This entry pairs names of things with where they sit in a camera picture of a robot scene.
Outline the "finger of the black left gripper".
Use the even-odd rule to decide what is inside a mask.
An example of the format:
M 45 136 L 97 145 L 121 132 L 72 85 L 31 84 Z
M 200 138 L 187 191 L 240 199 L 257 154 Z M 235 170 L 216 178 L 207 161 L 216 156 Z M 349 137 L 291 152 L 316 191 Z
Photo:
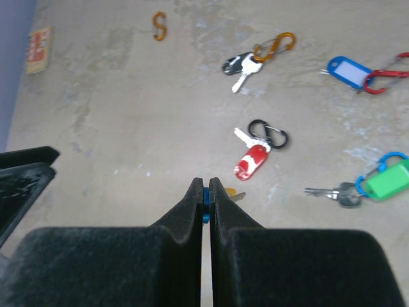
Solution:
M 7 169 L 38 162 L 50 166 L 59 156 L 60 152 L 51 146 L 5 152 L 0 154 L 0 167 Z
M 55 170 L 42 162 L 1 170 L 1 244 L 55 176 Z

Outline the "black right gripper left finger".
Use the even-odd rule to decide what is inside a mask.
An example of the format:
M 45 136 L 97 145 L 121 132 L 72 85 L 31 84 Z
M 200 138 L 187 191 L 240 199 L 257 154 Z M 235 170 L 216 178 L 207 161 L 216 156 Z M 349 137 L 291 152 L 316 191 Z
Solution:
M 1 278 L 2 306 L 199 306 L 203 181 L 147 227 L 29 232 Z

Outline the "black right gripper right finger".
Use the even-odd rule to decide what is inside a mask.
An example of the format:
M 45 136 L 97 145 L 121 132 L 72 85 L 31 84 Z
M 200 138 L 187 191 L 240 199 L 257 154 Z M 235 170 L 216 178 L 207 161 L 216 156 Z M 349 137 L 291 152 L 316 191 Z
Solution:
M 360 230 L 265 228 L 210 189 L 214 306 L 404 306 L 378 241 Z

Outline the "teal carabiner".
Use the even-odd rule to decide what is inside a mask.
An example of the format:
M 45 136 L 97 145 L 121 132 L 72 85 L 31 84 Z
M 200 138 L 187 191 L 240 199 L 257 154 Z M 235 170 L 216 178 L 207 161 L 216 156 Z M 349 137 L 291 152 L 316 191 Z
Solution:
M 355 181 L 357 192 L 366 198 L 381 201 L 408 188 L 408 156 L 389 152 L 378 160 L 378 165 Z
M 203 223 L 207 224 L 210 220 L 210 189 L 203 188 Z

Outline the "yellow tag key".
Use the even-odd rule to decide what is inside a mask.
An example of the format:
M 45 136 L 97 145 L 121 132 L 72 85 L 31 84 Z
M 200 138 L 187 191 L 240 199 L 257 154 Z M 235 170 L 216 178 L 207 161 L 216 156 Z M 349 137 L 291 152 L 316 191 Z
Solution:
M 246 196 L 245 192 L 237 193 L 236 190 L 233 188 L 225 188 L 225 191 L 229 198 L 234 202 L 240 201 L 244 199 Z

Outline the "red tag key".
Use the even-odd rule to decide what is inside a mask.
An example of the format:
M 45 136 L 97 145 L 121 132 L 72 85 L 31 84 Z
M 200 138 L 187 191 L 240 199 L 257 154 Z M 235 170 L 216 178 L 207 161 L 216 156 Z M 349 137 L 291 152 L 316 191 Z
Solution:
M 242 181 L 250 179 L 255 171 L 266 161 L 272 147 L 261 138 L 252 137 L 240 128 L 234 129 L 235 135 L 249 149 L 234 168 L 235 176 Z

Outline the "black carabiner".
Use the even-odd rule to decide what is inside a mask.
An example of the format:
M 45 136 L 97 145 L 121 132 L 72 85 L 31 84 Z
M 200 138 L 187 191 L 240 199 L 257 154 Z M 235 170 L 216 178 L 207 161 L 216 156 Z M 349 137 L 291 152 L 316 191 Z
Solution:
M 263 135 L 259 135 L 254 132 L 254 127 L 256 125 L 261 125 L 263 127 L 263 130 L 264 130 Z M 289 141 L 289 136 L 284 130 L 272 127 L 266 121 L 260 120 L 260 119 L 251 121 L 250 124 L 247 126 L 247 131 L 251 137 L 253 137 L 254 139 L 266 142 L 267 145 L 273 149 L 282 149 L 288 144 L 288 141 Z M 281 144 L 278 144 L 274 140 L 272 136 L 272 132 L 277 132 L 278 134 L 280 134 L 284 138 L 284 141 Z

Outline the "green tag key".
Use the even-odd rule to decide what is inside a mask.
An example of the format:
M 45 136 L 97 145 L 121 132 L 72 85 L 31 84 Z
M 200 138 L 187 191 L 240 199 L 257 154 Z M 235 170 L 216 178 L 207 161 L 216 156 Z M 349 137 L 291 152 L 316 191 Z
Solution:
M 342 182 L 333 189 L 305 188 L 308 195 L 324 196 L 335 200 L 344 208 L 360 206 L 363 198 L 383 201 L 408 189 L 408 156 L 391 152 L 377 162 L 369 173 L 354 182 Z

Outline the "black tag key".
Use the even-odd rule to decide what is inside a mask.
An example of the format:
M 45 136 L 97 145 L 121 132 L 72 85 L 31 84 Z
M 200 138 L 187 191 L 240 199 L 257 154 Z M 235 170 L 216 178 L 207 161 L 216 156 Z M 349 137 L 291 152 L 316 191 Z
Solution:
M 246 52 L 226 60 L 222 65 L 222 72 L 226 75 L 241 73 L 231 88 L 233 93 L 238 93 L 246 79 L 250 75 L 258 73 L 262 67 L 263 63 L 255 59 L 253 52 Z

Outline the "blue tag key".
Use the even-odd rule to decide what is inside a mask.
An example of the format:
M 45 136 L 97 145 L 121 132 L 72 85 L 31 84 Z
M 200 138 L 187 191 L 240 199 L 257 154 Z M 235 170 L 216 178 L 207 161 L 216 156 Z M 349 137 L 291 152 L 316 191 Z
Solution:
M 332 58 L 327 63 L 327 67 L 320 70 L 321 74 L 331 75 L 357 91 L 364 90 L 363 83 L 371 72 L 372 70 L 370 68 L 367 68 L 345 56 L 336 56 Z

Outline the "red carabiner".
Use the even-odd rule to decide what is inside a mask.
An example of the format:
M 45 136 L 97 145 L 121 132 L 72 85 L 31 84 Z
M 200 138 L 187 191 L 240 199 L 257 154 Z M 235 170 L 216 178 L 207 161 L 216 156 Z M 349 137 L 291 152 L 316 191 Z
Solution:
M 393 61 L 390 64 L 388 64 L 384 69 L 373 70 L 370 74 L 368 74 L 365 77 L 364 82 L 362 83 L 362 89 L 368 94 L 379 95 L 385 93 L 393 84 L 397 83 L 400 79 L 408 78 L 408 71 L 388 70 L 388 68 L 406 58 L 408 58 L 408 52 L 402 52 L 396 55 Z M 394 80 L 391 81 L 386 87 L 374 89 L 371 87 L 371 84 L 373 84 L 376 77 L 387 77 L 393 78 Z

